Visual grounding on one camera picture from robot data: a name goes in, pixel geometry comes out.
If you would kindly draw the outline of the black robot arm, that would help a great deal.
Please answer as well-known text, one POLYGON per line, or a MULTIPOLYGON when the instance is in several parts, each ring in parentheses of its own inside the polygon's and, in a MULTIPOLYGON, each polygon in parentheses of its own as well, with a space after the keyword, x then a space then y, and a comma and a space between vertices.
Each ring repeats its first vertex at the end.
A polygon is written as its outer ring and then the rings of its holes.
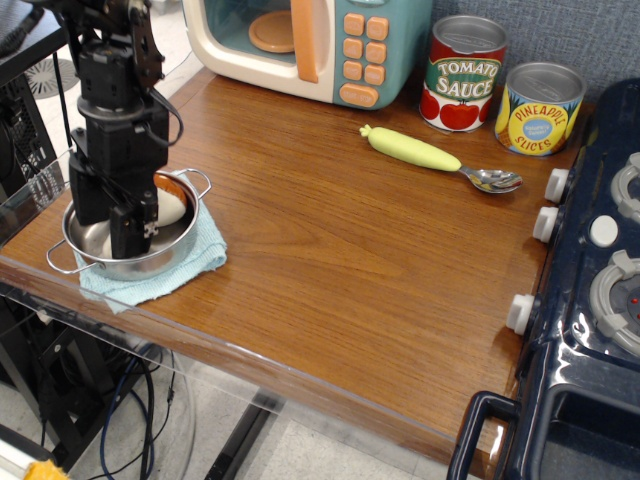
POLYGON ((85 125, 72 131, 69 179, 83 226, 105 222, 111 255, 149 251, 159 221, 155 173, 168 162, 170 105, 148 1, 41 1, 65 31, 85 125))

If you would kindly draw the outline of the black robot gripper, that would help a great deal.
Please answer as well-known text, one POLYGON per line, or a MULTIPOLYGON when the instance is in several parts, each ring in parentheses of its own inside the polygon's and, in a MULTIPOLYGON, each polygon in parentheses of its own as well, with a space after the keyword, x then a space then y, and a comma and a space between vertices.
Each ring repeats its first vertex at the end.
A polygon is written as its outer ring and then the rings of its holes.
POLYGON ((155 90, 163 61, 149 39, 89 39, 74 57, 86 128, 72 132, 73 204, 81 225, 109 220, 114 259, 148 253, 158 231, 153 176, 169 145, 168 107, 155 90))

